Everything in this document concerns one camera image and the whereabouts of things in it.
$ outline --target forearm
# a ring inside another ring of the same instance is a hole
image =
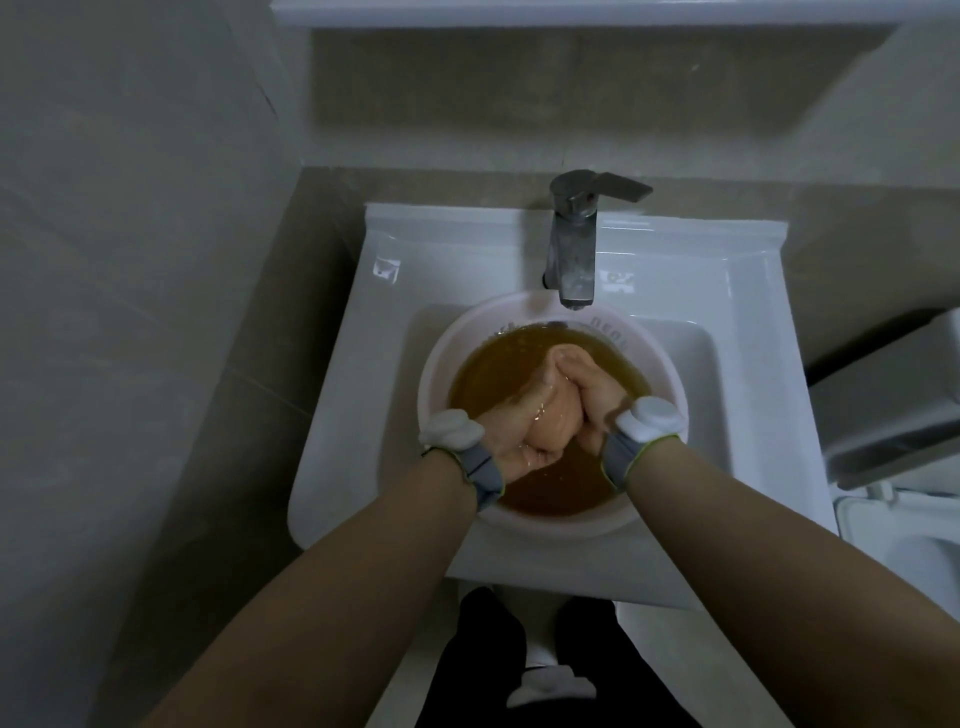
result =
[[[960,625],[873,559],[676,440],[645,452],[629,484],[644,521],[791,717],[953,710],[945,680],[960,674]]]
[[[429,453],[244,608],[149,724],[362,726],[475,513]]]

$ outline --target toilet lid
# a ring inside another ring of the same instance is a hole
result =
[[[960,498],[891,491],[836,503],[840,535],[960,619]]]

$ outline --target white sink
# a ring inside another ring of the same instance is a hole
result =
[[[419,457],[417,384],[443,330],[540,286],[550,212],[370,205],[367,239],[290,498],[306,548]],[[677,366],[690,445],[836,532],[780,267],[786,226],[601,213],[596,300]],[[582,542],[477,521],[450,576],[620,601],[698,602],[642,522]]]

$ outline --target wrist strap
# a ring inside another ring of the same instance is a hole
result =
[[[493,462],[492,453],[479,443],[460,451],[435,445],[423,454],[432,449],[442,450],[457,461],[457,465],[464,472],[464,479],[476,491],[478,511],[489,508],[503,495],[507,488],[503,482],[503,474]]]
[[[669,434],[656,437],[642,445],[631,440],[625,434],[615,430],[607,435],[603,449],[600,452],[600,470],[617,493],[627,489],[627,475],[630,468],[651,445],[669,437],[680,439],[680,435]]]

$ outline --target black pants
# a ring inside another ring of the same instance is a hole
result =
[[[557,659],[586,677],[596,700],[574,698],[507,710],[526,664],[523,626],[490,589],[460,605],[457,634],[444,649],[417,728],[463,725],[604,726],[699,724],[640,657],[613,602],[574,597],[557,614]]]

